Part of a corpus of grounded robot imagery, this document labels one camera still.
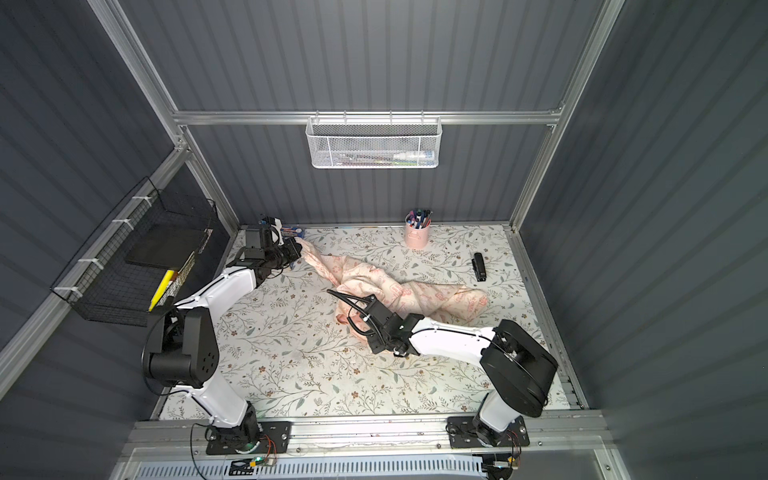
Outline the pink patterned hooded jacket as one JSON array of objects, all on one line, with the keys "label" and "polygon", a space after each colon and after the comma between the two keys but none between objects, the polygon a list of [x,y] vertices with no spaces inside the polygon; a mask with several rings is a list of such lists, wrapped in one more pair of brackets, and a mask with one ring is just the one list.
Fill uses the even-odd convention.
[{"label": "pink patterned hooded jacket", "polygon": [[373,295],[402,317],[415,313],[466,326],[491,321],[491,298],[481,289],[463,284],[400,281],[383,268],[363,260],[323,254],[306,240],[300,240],[299,244],[302,260],[328,281],[334,291],[357,297]]}]

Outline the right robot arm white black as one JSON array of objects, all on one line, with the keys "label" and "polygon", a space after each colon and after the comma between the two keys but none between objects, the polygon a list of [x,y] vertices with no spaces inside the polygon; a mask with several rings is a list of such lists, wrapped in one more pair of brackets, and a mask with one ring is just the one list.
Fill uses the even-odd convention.
[{"label": "right robot arm white black", "polygon": [[470,433],[484,446],[521,440],[523,433],[510,426],[525,416],[540,417],[548,403],[558,362],[513,320],[503,319],[495,327],[460,327],[420,314],[401,317],[374,295],[359,297],[332,289],[327,293],[359,314],[365,330],[351,317],[347,323],[374,354],[440,356],[482,369],[491,387],[472,419]]}]

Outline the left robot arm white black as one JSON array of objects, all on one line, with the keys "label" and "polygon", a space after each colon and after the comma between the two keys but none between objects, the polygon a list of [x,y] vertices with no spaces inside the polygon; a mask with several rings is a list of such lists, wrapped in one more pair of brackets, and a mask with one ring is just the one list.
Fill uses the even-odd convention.
[{"label": "left robot arm white black", "polygon": [[147,380],[193,400],[208,418],[217,441],[231,451],[256,448],[262,429],[253,405],[218,371],[220,350],[214,322],[274,272],[301,256],[302,247],[282,233],[282,221],[264,217],[245,231],[245,245],[221,274],[191,296],[163,306],[150,317],[142,352]]}]

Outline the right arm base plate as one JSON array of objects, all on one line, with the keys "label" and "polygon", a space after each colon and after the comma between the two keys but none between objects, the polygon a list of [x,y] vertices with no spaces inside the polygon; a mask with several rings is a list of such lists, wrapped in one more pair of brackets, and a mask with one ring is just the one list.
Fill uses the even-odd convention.
[{"label": "right arm base plate", "polygon": [[528,447],[530,439],[523,416],[510,422],[502,432],[473,416],[451,416],[445,430],[452,449]]}]

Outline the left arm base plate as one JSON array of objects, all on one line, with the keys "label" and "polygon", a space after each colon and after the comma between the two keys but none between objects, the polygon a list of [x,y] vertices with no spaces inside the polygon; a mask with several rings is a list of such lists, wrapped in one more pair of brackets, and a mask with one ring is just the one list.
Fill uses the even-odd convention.
[{"label": "left arm base plate", "polygon": [[205,433],[207,455],[266,455],[282,454],[288,449],[293,423],[288,421],[260,422],[255,433],[244,427],[208,427]]}]

